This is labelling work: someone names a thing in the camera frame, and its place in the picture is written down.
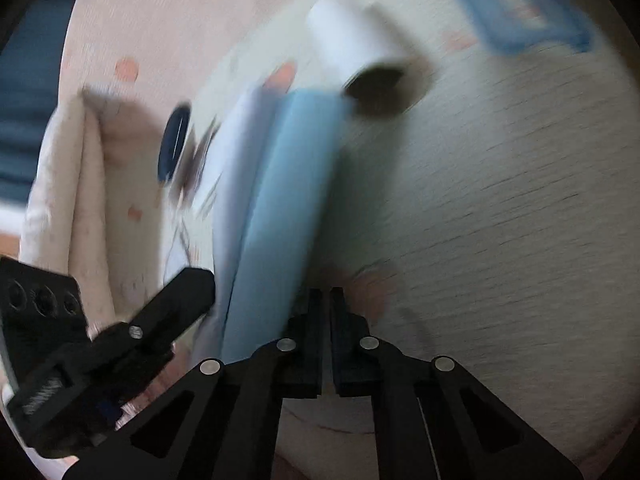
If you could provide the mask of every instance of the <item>black object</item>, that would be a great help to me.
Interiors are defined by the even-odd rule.
[[[172,357],[172,340],[213,304],[212,274],[185,269],[130,324],[93,342],[80,337],[85,321],[73,279],[4,258],[0,286],[2,332],[22,333],[5,337],[2,350],[18,381],[9,412],[41,455],[78,455],[65,480],[269,479],[282,399],[321,393],[322,293],[311,290],[306,314],[290,319],[281,339],[231,365],[203,361],[114,432],[120,406],[148,385]],[[44,289],[50,294],[38,292]],[[381,480],[582,478],[459,363],[407,357],[370,336],[340,288],[329,303],[335,389],[370,396]],[[38,316],[64,326],[64,336],[32,346],[32,329],[42,335],[52,327],[34,324]],[[635,477],[637,439],[638,430],[602,480]],[[21,471],[33,478],[28,466]]]
[[[2,478],[15,480],[45,480],[22,449],[9,425],[0,415],[0,464]]]
[[[181,104],[175,107],[164,128],[160,153],[158,155],[158,182],[169,182],[175,173],[180,154],[187,136],[187,127],[191,117],[191,107]]]
[[[442,480],[582,478],[460,364],[409,358],[369,335],[340,288],[330,300],[335,387],[371,396],[381,480],[436,480],[436,469]],[[321,326],[322,295],[311,290],[281,339],[239,363],[202,362],[65,480],[269,479],[282,399],[320,394]]]
[[[130,323],[86,336],[77,283],[0,260],[0,351],[14,397],[8,412],[46,458],[94,446],[174,356],[172,343],[214,303],[213,275],[185,269]]]

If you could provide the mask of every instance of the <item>cream fabric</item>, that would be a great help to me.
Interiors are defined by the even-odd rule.
[[[104,207],[100,128],[78,94],[60,103],[47,125],[18,259],[75,277],[94,328],[115,322]]]

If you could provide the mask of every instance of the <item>metal rivet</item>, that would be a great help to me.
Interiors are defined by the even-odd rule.
[[[139,326],[131,325],[129,327],[129,335],[133,339],[142,339],[142,329]]]
[[[293,339],[284,337],[283,339],[280,339],[280,341],[278,341],[278,344],[276,346],[281,352],[291,352],[292,350],[296,349],[297,345],[296,342],[293,341]]]
[[[365,350],[373,350],[374,348],[378,348],[380,346],[380,341],[378,341],[375,337],[368,335],[360,340],[360,346]]]
[[[450,359],[448,357],[438,357],[434,364],[436,365],[436,368],[441,372],[450,372],[456,366],[455,362],[453,362],[453,359]]]
[[[214,375],[220,371],[220,363],[215,359],[207,359],[200,365],[200,371],[205,375]]]

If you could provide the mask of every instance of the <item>fabric texture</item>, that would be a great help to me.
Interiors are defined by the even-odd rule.
[[[27,205],[18,259],[71,274],[88,322],[115,322],[105,236],[105,177],[100,129],[81,94],[62,103],[45,131]]]
[[[0,200],[27,202],[74,2],[34,1],[0,52]]]

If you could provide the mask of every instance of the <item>dark blue fabric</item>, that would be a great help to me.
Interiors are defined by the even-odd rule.
[[[0,53],[0,198],[26,203],[75,0],[36,0]]]

